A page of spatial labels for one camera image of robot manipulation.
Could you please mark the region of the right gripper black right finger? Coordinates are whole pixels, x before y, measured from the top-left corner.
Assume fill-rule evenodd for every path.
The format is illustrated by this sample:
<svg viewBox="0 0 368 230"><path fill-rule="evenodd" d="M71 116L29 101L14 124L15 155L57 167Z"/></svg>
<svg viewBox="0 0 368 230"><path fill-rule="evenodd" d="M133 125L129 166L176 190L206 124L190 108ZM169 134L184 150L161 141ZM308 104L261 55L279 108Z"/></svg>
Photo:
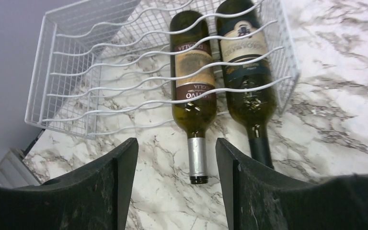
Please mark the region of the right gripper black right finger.
<svg viewBox="0 0 368 230"><path fill-rule="evenodd" d="M246 156L224 138L216 158L231 230L368 230L368 174L300 181Z"/></svg>

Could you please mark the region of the green wine bottle front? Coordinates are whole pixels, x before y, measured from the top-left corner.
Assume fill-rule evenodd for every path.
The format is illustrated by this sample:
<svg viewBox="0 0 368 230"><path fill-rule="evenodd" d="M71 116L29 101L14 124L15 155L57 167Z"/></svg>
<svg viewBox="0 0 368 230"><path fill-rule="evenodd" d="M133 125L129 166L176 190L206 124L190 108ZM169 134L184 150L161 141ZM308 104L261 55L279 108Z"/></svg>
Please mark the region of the green wine bottle front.
<svg viewBox="0 0 368 230"><path fill-rule="evenodd" d="M216 30L223 40L218 46L223 65L223 80L226 88L247 89L271 83L268 60L249 61L268 52L264 33L256 11L234 18L216 17ZM266 125L274 114L277 103L274 89L268 87L254 92L227 92L227 106L231 117L246 129L251 157L273 168Z"/></svg>

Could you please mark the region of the green bottle silver neck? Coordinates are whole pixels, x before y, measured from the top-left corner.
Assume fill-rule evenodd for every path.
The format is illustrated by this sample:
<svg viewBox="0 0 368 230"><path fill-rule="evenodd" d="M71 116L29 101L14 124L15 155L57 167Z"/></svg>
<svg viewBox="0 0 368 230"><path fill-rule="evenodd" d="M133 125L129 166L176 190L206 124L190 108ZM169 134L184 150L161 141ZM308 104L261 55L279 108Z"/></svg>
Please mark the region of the green bottle silver neck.
<svg viewBox="0 0 368 230"><path fill-rule="evenodd" d="M189 155L189 178L191 184L206 184L207 151L206 130L217 115L217 100L214 93L200 99L195 97L215 89L215 76L212 68L206 68L196 75L183 77L207 64L212 63L210 42L197 42L209 36L206 20L201 20L189 31L170 36L172 99L184 103L172 105L174 121L187 135Z"/></svg>

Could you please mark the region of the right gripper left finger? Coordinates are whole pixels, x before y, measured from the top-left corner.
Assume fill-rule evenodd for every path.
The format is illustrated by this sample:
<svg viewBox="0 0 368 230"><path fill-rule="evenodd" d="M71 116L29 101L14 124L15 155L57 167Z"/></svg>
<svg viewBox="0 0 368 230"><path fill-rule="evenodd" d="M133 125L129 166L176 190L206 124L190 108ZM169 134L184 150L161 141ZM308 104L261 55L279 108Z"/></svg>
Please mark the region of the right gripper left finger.
<svg viewBox="0 0 368 230"><path fill-rule="evenodd" d="M0 187L0 230L123 230L138 160L128 138L39 186Z"/></svg>

